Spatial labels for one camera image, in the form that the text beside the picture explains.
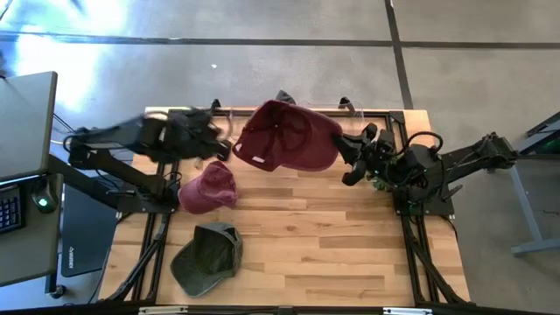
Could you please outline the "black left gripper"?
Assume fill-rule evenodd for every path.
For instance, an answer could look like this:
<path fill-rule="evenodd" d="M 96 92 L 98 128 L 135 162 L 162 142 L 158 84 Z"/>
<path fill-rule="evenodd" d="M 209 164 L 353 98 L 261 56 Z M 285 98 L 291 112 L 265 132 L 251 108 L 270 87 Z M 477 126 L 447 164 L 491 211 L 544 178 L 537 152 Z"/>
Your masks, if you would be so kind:
<path fill-rule="evenodd" d="M 227 162 L 232 144 L 233 118 L 214 116 L 203 109 L 173 110 L 168 113 L 164 147 L 177 159 L 217 158 Z"/>

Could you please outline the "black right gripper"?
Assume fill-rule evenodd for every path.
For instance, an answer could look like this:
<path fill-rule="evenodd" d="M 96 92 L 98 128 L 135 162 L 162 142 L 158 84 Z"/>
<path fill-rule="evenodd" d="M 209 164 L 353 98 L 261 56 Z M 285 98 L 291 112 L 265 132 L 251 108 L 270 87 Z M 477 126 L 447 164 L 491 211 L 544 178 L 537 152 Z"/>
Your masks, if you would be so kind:
<path fill-rule="evenodd" d="M 332 141 L 344 162 L 351 166 L 350 172 L 342 176 L 342 183 L 354 186 L 364 178 L 382 173 L 394 156 L 395 150 L 388 152 L 377 146 L 380 129 L 369 123 L 359 135 L 341 134 L 332 137 Z"/>

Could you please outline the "maroon baseball cap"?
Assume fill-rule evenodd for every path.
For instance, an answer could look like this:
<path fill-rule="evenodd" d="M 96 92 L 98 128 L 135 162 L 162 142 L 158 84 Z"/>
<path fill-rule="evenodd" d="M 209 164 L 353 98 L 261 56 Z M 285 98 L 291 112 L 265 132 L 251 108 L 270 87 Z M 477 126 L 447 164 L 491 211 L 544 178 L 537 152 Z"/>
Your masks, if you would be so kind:
<path fill-rule="evenodd" d="M 298 171 L 328 169 L 339 152 L 333 137 L 342 134 L 332 118 L 285 101 L 269 100 L 254 111 L 232 152 L 266 172 L 282 166 Z"/>
<path fill-rule="evenodd" d="M 221 161 L 210 163 L 197 178 L 178 190 L 178 202 L 190 214 L 234 207 L 238 197 L 234 174 Z"/>

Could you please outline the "olive green baseball cap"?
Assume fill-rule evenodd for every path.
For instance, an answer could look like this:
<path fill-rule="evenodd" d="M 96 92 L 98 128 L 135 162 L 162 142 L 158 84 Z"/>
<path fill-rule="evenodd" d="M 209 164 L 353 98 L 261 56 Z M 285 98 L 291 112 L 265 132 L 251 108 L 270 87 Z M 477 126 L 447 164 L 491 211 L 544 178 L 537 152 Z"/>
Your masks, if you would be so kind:
<path fill-rule="evenodd" d="M 243 241 L 232 224 L 200 224 L 171 260 L 171 274 L 188 297 L 199 298 L 236 275 L 242 254 Z"/>

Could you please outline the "green plant in white pot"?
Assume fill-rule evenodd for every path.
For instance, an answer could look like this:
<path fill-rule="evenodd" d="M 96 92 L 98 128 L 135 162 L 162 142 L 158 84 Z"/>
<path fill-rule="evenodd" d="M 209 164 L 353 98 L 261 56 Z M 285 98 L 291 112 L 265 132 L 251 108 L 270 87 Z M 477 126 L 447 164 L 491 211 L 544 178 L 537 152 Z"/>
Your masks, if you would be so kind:
<path fill-rule="evenodd" d="M 384 181 L 382 178 L 372 177 L 371 183 L 376 191 L 385 192 L 385 193 L 393 192 L 394 187 L 390 183 Z"/>

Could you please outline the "black computer case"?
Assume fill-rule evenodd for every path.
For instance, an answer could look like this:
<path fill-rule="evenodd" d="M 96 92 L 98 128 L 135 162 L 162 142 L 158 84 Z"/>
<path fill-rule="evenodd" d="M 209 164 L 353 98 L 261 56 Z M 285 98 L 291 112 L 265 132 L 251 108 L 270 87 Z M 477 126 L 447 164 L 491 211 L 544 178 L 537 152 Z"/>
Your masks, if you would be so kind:
<path fill-rule="evenodd" d="M 64 186 L 62 211 L 63 277 L 101 270 L 116 230 L 116 211 L 83 192 Z"/>

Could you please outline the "black mouse with green light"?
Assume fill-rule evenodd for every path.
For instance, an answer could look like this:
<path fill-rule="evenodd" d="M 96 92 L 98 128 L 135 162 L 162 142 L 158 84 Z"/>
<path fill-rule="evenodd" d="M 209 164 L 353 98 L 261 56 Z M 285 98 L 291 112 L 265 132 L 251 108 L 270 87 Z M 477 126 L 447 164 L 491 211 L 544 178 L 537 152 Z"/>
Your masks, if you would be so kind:
<path fill-rule="evenodd" d="M 31 199 L 42 214 L 54 212 L 59 204 L 54 187 L 47 178 L 39 178 L 33 182 Z"/>

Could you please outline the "grey metal table leg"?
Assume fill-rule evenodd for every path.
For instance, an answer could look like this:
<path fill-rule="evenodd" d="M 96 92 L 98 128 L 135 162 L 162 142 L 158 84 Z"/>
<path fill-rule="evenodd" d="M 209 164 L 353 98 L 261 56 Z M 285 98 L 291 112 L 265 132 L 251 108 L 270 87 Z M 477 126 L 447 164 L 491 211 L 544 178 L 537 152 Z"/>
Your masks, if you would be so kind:
<path fill-rule="evenodd" d="M 525 221 L 527 222 L 528 231 L 532 238 L 531 241 L 513 246 L 511 248 L 511 254 L 513 256 L 522 256 L 546 250 L 560 249 L 560 238 L 543 238 L 540 227 L 537 224 L 533 208 L 529 202 L 528 192 L 525 190 L 521 175 L 516 166 L 511 169 L 510 176 L 513 180 L 514 189 L 518 200 L 520 201 L 522 213 Z"/>

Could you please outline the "black stand with green light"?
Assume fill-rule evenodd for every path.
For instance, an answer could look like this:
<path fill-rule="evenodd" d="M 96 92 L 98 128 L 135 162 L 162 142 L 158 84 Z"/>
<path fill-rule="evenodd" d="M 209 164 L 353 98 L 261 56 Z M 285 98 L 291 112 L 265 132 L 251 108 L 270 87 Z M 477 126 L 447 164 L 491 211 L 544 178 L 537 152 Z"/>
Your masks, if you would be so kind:
<path fill-rule="evenodd" d="M 560 155 L 560 111 L 525 133 L 521 153 Z"/>

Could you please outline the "grey monitor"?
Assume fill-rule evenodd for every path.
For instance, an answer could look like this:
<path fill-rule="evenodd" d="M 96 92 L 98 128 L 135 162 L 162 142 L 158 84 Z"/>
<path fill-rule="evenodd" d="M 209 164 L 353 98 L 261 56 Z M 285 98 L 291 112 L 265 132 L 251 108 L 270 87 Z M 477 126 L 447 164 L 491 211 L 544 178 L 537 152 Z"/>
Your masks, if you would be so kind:
<path fill-rule="evenodd" d="M 0 182 L 46 171 L 58 74 L 0 79 Z"/>

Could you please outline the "grey side desk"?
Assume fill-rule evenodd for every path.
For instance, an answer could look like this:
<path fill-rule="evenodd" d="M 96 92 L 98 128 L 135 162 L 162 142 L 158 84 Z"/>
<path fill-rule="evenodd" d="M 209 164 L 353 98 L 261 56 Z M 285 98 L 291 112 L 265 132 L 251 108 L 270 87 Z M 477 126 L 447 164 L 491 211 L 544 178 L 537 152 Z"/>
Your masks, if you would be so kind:
<path fill-rule="evenodd" d="M 32 184 L 39 178 L 47 178 L 57 194 L 59 204 L 52 213 L 41 213 L 32 201 Z M 0 234 L 0 287 L 48 276 L 57 268 L 63 177 L 28 178 L 0 188 L 14 185 L 21 193 L 24 227 Z"/>

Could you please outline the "black keyboard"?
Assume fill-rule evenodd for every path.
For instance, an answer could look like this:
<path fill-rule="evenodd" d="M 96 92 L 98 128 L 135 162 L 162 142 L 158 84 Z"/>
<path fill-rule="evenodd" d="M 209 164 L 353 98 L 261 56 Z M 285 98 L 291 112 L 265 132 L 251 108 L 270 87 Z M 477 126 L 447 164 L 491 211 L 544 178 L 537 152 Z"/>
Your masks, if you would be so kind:
<path fill-rule="evenodd" d="M 0 188 L 0 235 L 25 226 L 20 189 L 17 185 Z"/>

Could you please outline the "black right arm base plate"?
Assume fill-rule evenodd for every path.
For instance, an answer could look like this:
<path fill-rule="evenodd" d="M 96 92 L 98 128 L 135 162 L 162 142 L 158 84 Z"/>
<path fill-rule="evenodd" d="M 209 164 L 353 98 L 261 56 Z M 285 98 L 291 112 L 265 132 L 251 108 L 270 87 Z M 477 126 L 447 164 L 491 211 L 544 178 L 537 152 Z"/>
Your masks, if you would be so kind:
<path fill-rule="evenodd" d="M 438 197 L 431 197 L 420 201 L 413 201 L 406 192 L 393 192 L 395 213 L 398 215 L 454 215 L 452 201 L 441 201 Z"/>

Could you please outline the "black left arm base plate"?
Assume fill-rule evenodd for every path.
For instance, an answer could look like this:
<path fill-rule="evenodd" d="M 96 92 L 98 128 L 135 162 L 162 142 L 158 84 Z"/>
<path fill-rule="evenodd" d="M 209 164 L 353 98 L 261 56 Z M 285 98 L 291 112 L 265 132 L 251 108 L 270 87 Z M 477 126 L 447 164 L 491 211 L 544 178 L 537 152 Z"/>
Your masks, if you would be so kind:
<path fill-rule="evenodd" d="M 175 197 L 171 199 L 157 200 L 149 195 L 138 193 L 117 194 L 117 211 L 121 213 L 140 214 L 171 214 L 179 202 Z"/>

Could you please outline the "silver bracket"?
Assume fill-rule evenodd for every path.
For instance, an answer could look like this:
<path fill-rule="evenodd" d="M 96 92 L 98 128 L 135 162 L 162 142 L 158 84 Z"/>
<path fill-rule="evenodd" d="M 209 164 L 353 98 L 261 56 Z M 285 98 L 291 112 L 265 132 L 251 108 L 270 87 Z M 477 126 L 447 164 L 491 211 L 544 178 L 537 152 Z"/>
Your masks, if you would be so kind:
<path fill-rule="evenodd" d="M 384 307 L 382 315 L 433 315 L 433 310 L 412 307 Z"/>
<path fill-rule="evenodd" d="M 140 307 L 138 315 L 179 315 L 188 313 L 186 305 L 153 305 Z"/>

